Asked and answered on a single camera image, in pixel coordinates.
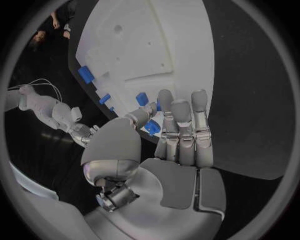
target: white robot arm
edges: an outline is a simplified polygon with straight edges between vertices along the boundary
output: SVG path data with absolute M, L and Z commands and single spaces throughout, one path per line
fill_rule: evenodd
M 32 110 L 42 123 L 70 134 L 73 140 L 84 148 L 99 129 L 96 125 L 89 128 L 78 123 L 82 118 L 79 107 L 70 108 L 51 96 L 39 95 L 30 85 L 7 92 L 5 111 L 17 107 L 22 111 Z

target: white wire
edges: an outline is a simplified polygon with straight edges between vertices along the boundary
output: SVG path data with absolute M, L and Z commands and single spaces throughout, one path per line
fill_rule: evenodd
M 36 83 L 38 81 L 46 81 L 47 83 Z M 23 86 L 26 86 L 26 85 L 30 85 L 30 86 L 50 85 L 56 93 L 57 100 L 63 102 L 63 98 L 62 98 L 62 94 L 61 94 L 60 90 L 54 84 L 52 84 L 49 80 L 47 80 L 45 78 L 38 78 L 38 79 L 33 80 L 33 81 L 31 81 L 30 83 L 27 83 L 27 84 L 20 84 L 20 85 L 12 86 L 12 87 L 9 87 L 8 90 L 19 89 L 19 88 L 21 88 Z

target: black background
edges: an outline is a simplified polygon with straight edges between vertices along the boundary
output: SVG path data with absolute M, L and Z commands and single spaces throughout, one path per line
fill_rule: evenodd
M 32 5 L 40 5 L 43 2 L 45 1 L 26 0 L 20 2 L 7 1 L 2 3 L 0 15 L 1 48 L 4 48 L 4 44 L 10 41 L 9 36 L 13 32 L 14 34 L 18 33 L 18 29 L 20 28 L 17 26 L 25 23 L 22 21 L 22 18 L 26 12 L 32 8 Z M 285 32 L 285 36 L 292 44 L 294 44 L 293 52 L 297 57 L 299 52 L 299 8 L 297 8 L 297 1 L 276 2 L 271 0 L 261 0 L 253 2 L 262 7 L 267 15 L 269 15 L 276 23 L 276 26 Z M 25 239 L 37 239 L 15 213 L 3 191 L 0 193 L 2 229 L 4 230 L 2 231 L 2 234 L 7 234 L 6 236 L 9 236 L 11 239 L 16 239 L 20 236 Z M 271 231 L 263 238 L 264 240 L 279 239 L 281 236 L 297 239 L 297 236 L 300 235 L 297 221 L 298 212 L 300 210 L 298 207 L 299 200 L 300 191 L 298 190 L 289 208 Z

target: black floor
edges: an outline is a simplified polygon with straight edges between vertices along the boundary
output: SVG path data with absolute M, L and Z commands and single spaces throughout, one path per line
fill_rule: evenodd
M 68 40 L 60 34 L 47 41 L 38 52 L 25 51 L 15 69 L 11 86 L 47 78 L 61 91 L 63 101 L 71 107 L 80 107 L 82 122 L 88 126 L 102 126 L 108 119 L 98 110 L 79 87 L 68 70 Z M 53 95 L 48 86 L 39 86 L 40 94 Z M 26 175 L 53 189 L 61 201 L 73 204 L 82 214 L 96 206 L 97 189 L 90 186 L 80 166 L 83 148 L 72 142 L 64 132 L 53 130 L 38 121 L 32 112 L 11 110 L 5 116 L 5 131 L 11 161 Z M 155 146 L 143 141 L 143 159 L 153 156 Z M 218 240 L 244 227 L 268 202 L 280 179 L 259 180 L 221 170 L 227 193 L 226 219 L 216 236 Z M 282 220 L 264 239 L 278 239 L 285 231 L 300 200 L 298 192 Z

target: humanoid robot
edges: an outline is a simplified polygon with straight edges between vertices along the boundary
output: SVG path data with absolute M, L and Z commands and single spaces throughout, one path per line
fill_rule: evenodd
M 163 89 L 157 101 L 163 112 L 155 158 L 141 161 L 136 132 L 157 113 L 157 104 L 117 117 L 103 127 L 79 123 L 78 107 L 41 96 L 30 85 L 7 92 L 5 110 L 32 110 L 53 129 L 69 133 L 84 147 L 86 180 L 100 187 L 99 207 L 85 219 L 101 239 L 213 239 L 225 216 L 226 193 L 214 166 L 205 90 L 174 100 Z

